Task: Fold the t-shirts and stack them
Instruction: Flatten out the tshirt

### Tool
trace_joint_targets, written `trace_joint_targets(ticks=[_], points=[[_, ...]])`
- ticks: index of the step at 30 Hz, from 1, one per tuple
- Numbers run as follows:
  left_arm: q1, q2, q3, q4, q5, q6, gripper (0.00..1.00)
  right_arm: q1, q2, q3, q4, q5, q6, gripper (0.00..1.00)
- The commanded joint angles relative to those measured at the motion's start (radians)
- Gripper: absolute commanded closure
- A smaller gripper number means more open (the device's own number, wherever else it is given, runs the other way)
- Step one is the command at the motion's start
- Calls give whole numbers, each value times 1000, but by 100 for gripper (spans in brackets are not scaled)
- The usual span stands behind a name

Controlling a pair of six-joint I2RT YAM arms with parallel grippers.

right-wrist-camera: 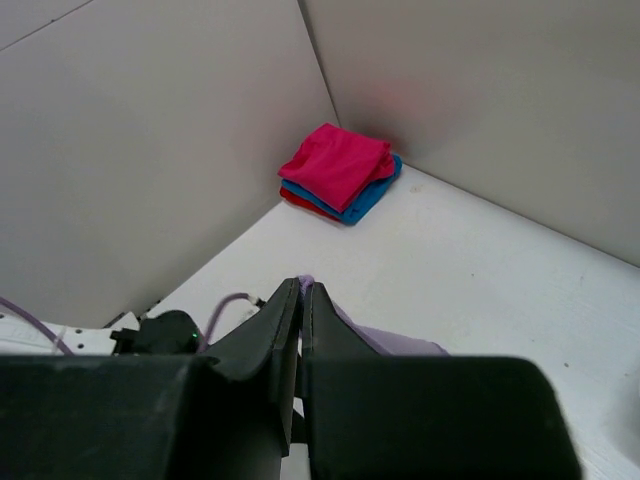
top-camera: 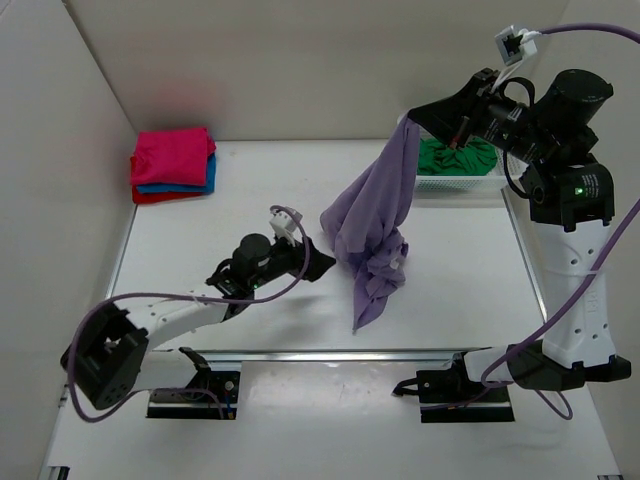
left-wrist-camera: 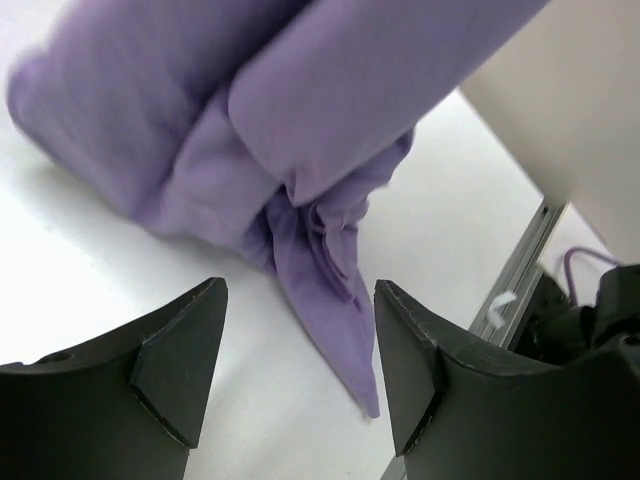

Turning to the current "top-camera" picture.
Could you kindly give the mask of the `purple t shirt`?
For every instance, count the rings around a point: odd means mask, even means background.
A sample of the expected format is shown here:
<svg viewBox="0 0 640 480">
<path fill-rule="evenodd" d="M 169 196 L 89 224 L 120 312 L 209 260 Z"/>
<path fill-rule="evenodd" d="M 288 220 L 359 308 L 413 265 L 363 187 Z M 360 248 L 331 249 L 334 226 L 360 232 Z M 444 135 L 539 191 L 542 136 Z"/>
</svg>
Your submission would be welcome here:
<svg viewBox="0 0 640 480">
<path fill-rule="evenodd" d="M 354 278 L 352 330 L 379 318 L 406 281 L 409 244 L 400 232 L 413 199 L 420 128 L 403 117 L 377 159 L 320 215 L 336 259 Z"/>
</svg>

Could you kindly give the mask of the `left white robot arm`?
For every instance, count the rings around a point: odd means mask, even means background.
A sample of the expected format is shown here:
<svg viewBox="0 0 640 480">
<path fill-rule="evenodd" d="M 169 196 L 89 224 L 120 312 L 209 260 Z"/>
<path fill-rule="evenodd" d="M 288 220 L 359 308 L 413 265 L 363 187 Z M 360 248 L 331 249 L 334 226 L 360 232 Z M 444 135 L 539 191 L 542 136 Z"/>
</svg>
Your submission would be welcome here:
<svg viewBox="0 0 640 480">
<path fill-rule="evenodd" d="M 285 275 L 319 280 L 336 261 L 313 241 L 278 234 L 245 236 L 205 283 L 185 294 L 122 294 L 81 322 L 60 358 L 67 383 L 93 408 L 112 411 L 134 393 L 180 390 L 197 398 L 208 389 L 204 358 L 190 347 L 163 346 L 188 332 L 226 322 L 258 304 L 257 289 Z"/>
</svg>

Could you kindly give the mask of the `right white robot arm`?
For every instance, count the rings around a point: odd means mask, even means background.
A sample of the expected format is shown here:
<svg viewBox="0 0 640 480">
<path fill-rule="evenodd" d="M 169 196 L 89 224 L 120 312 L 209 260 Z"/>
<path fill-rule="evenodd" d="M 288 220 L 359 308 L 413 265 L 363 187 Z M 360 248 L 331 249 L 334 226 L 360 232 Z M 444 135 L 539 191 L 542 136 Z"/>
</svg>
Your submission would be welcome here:
<svg viewBox="0 0 640 480">
<path fill-rule="evenodd" d="M 609 331 L 601 267 L 621 231 L 611 228 L 614 182 L 592 155 L 597 136 L 589 125 L 613 88 L 581 69 L 560 72 L 542 96 L 529 80 L 518 84 L 526 103 L 509 98 L 506 82 L 484 69 L 456 94 L 408 113 L 448 147 L 477 138 L 522 161 L 525 170 L 512 190 L 528 203 L 541 243 L 544 325 L 517 344 L 462 352 L 448 368 L 423 374 L 424 384 L 457 400 L 510 384 L 563 392 L 625 380 L 632 372 Z"/>
</svg>

